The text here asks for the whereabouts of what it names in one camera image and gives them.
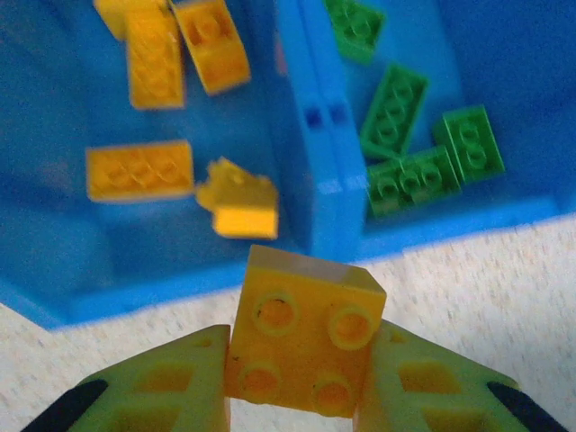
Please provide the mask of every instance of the green lego brick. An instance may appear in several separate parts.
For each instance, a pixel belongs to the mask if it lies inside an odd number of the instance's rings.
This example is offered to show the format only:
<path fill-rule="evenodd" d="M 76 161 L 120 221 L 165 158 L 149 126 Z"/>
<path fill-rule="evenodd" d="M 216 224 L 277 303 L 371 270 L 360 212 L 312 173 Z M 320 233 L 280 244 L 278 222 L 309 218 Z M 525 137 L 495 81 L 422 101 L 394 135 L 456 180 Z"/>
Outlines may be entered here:
<path fill-rule="evenodd" d="M 340 54 L 358 63 L 369 64 L 386 23 L 384 14 L 354 0 L 324 0 L 324 4 Z"/>
<path fill-rule="evenodd" d="M 428 88 L 428 80 L 399 65 L 391 65 L 360 130 L 360 143 L 369 158 L 401 158 L 410 147 L 410 134 Z"/>
<path fill-rule="evenodd" d="M 368 167 L 368 200 L 374 217 L 460 192 L 446 148 Z"/>
<path fill-rule="evenodd" d="M 482 105 L 447 112 L 434 128 L 436 144 L 446 146 L 458 179 L 478 182 L 506 171 Z"/>

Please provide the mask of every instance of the yellow lego brick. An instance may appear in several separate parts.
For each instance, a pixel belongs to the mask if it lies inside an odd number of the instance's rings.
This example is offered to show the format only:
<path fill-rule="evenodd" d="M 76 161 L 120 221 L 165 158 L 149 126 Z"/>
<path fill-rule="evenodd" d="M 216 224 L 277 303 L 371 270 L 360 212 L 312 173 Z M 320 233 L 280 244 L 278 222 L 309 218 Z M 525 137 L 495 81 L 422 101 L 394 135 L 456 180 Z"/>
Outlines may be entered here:
<path fill-rule="evenodd" d="M 68 432 L 230 432 L 229 339 L 212 326 L 89 376 L 108 387 Z"/>
<path fill-rule="evenodd" d="M 184 64 L 174 16 L 159 9 L 126 15 L 130 102 L 136 109 L 183 108 Z"/>
<path fill-rule="evenodd" d="M 252 246 L 226 394 L 352 417 L 385 299 L 363 268 Z"/>
<path fill-rule="evenodd" d="M 383 320 L 354 432 L 526 432 L 487 387 L 514 380 Z"/>
<path fill-rule="evenodd" d="M 250 80 L 250 65 L 224 0 L 172 4 L 198 76 L 208 95 Z"/>
<path fill-rule="evenodd" d="M 167 9 L 167 0 L 94 0 L 94 8 L 119 41 L 126 39 L 126 13 L 140 9 Z"/>
<path fill-rule="evenodd" d="M 192 149 L 185 140 L 86 152 L 88 196 L 96 202 L 170 198 L 194 191 Z"/>
<path fill-rule="evenodd" d="M 262 175 L 251 175 L 224 157 L 208 167 L 209 181 L 196 199 L 212 212 L 212 227 L 231 239 L 278 237 L 278 191 Z"/>

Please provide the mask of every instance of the blue plastic bin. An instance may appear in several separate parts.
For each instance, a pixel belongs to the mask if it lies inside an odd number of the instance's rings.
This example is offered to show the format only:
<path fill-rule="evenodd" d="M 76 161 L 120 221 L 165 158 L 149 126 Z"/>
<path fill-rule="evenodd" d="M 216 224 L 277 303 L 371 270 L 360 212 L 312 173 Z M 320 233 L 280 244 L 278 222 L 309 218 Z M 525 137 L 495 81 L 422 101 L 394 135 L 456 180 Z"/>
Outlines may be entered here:
<path fill-rule="evenodd" d="M 2 2 L 0 300 L 55 328 L 241 281 L 250 242 L 216 236 L 194 198 L 89 202 L 86 147 L 188 139 L 198 179 L 224 156 L 278 185 L 271 246 L 340 261 L 576 211 L 573 0 L 360 1 L 388 17 L 368 67 L 341 59 L 321 0 L 228 0 L 251 83 L 209 97 L 188 59 L 168 112 L 131 108 L 125 47 L 90 0 Z M 411 151 L 484 104 L 507 173 L 367 220 L 356 129 L 391 61 L 430 80 Z"/>

